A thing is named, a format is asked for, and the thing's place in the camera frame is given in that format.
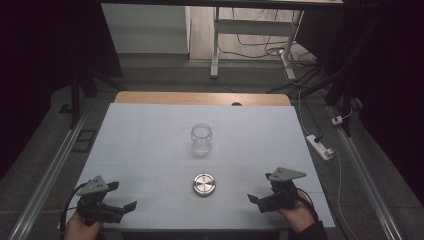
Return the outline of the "white power strip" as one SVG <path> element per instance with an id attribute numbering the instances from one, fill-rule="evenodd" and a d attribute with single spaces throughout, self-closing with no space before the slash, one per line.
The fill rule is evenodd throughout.
<path id="1" fill-rule="evenodd" d="M 306 141 L 315 150 L 315 152 L 321 157 L 323 161 L 328 161 L 333 158 L 334 150 L 326 148 L 319 137 L 311 134 L 306 137 Z"/>

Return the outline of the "round metal jar lid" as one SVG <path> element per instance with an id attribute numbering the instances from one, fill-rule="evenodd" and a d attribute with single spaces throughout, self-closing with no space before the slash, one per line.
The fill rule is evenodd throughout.
<path id="1" fill-rule="evenodd" d="M 200 197 L 210 196 L 215 189 L 215 178 L 211 174 L 201 173 L 193 180 L 193 190 Z"/>

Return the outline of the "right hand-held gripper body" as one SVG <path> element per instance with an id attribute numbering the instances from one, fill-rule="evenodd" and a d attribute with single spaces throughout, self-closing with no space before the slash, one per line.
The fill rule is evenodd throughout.
<path id="1" fill-rule="evenodd" d="M 272 212 L 278 209 L 292 209 L 295 206 L 297 197 L 297 188 L 293 183 L 294 179 L 305 177 L 304 172 L 278 167 L 273 173 L 271 190 L 273 194 L 264 197 L 265 203 L 258 205 L 261 213 Z"/>

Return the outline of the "person's left hand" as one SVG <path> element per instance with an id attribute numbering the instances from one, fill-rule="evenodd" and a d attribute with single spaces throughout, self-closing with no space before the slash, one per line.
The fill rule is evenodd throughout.
<path id="1" fill-rule="evenodd" d="M 96 240 L 102 227 L 103 223 L 98 221 L 92 225 L 86 225 L 80 215 L 75 212 L 66 224 L 64 240 Z"/>

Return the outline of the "white metal desk frame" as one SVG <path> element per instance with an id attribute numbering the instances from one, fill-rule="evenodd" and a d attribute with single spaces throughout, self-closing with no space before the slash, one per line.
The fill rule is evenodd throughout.
<path id="1" fill-rule="evenodd" d="M 257 35 L 257 36 L 279 36 L 286 37 L 287 43 L 282 50 L 277 51 L 277 55 L 281 59 L 284 66 L 284 73 L 288 80 L 295 80 L 296 76 L 292 69 L 292 64 L 289 61 L 291 47 L 295 40 L 298 27 L 302 18 L 303 12 L 294 10 L 292 12 L 292 20 L 287 22 L 262 21 L 262 20 L 236 20 L 225 19 L 220 17 L 220 8 L 214 8 L 213 14 L 213 49 L 211 57 L 210 76 L 212 79 L 218 77 L 219 70 L 219 53 L 218 42 L 219 36 L 223 34 L 234 35 Z"/>

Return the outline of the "wooden table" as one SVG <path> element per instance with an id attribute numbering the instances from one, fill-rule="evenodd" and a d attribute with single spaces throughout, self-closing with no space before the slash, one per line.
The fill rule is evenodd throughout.
<path id="1" fill-rule="evenodd" d="M 220 105 L 220 106 L 290 106 L 284 94 L 197 93 L 121 91 L 115 103 Z"/>

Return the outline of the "clear glass jar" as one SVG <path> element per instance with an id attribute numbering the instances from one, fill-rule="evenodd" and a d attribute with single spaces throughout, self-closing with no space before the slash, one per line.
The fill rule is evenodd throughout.
<path id="1" fill-rule="evenodd" d="M 190 137 L 192 140 L 192 151 L 198 156 L 207 155 L 211 149 L 213 132 L 209 125 L 198 123 L 193 126 Z"/>

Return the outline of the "metal floor rail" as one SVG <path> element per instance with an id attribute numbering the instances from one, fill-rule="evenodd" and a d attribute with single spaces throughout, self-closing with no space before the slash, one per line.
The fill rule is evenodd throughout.
<path id="1" fill-rule="evenodd" d="M 26 240 L 47 197 L 60 173 L 65 160 L 67 159 L 73 144 L 76 141 L 78 134 L 80 133 L 83 124 L 87 119 L 89 107 L 83 108 L 79 119 L 75 125 L 67 132 L 67 135 L 60 145 L 60 148 L 54 156 L 52 162 L 49 164 L 46 172 L 42 179 L 35 188 L 34 193 L 29 199 L 29 202 L 25 206 L 23 212 L 17 220 L 14 228 L 12 229 L 7 240 Z"/>
<path id="2" fill-rule="evenodd" d="M 389 206 L 379 191 L 353 138 L 348 136 L 342 125 L 335 126 L 335 129 L 342 144 L 342 151 L 346 154 L 347 159 L 356 173 L 357 179 L 385 234 L 385 238 L 387 240 L 405 240 L 400 227 L 390 212 Z"/>

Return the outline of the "black tripod stand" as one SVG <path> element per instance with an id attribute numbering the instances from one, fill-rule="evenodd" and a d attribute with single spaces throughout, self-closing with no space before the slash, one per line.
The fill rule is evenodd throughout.
<path id="1" fill-rule="evenodd" d="M 126 91 L 126 88 L 118 84 L 114 77 L 109 77 L 94 67 L 75 68 L 70 78 L 71 103 L 64 104 L 60 109 L 60 113 L 69 113 L 71 115 L 70 129 L 73 129 L 81 118 L 80 90 L 83 90 L 88 98 L 97 96 L 98 90 L 94 79 L 99 79 L 118 92 Z"/>
<path id="2" fill-rule="evenodd" d="M 336 105 L 339 100 L 342 100 L 341 117 L 343 122 L 341 123 L 341 127 L 345 134 L 350 137 L 351 131 L 349 117 L 352 114 L 352 83 L 352 77 L 347 73 L 347 70 L 341 69 L 314 85 L 306 85 L 306 89 L 304 91 L 300 91 L 298 93 L 298 97 L 300 99 L 306 98 L 307 96 L 329 86 L 329 90 L 324 97 L 324 101 L 327 105 L 333 106 Z"/>

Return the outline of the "person's right hand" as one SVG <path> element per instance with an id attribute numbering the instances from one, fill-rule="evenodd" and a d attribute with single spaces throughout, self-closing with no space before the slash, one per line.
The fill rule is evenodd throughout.
<path id="1" fill-rule="evenodd" d="M 278 213 L 285 218 L 291 229 L 296 233 L 306 230 L 315 223 L 311 211 L 302 201 L 297 201 L 295 207 L 290 210 L 279 209 Z"/>

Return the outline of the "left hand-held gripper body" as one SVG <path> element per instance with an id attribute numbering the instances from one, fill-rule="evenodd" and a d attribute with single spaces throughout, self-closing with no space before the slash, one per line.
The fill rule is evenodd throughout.
<path id="1" fill-rule="evenodd" d="M 122 207 L 107 205 L 103 202 L 108 192 L 108 183 L 98 175 L 89 180 L 78 192 L 78 214 L 88 222 L 120 223 L 124 216 Z"/>

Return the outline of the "black curtain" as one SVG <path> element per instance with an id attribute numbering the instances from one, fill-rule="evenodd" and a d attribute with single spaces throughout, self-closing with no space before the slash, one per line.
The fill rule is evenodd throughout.
<path id="1" fill-rule="evenodd" d="M 333 74 L 369 19 L 382 14 L 355 61 L 352 93 L 364 127 L 424 204 L 424 0 L 345 1 L 360 7 L 306 11 L 297 42 Z M 365 7 L 380 1 L 380 11 Z"/>
<path id="2" fill-rule="evenodd" d="M 0 0 L 0 179 L 76 75 L 120 77 L 103 0 Z"/>

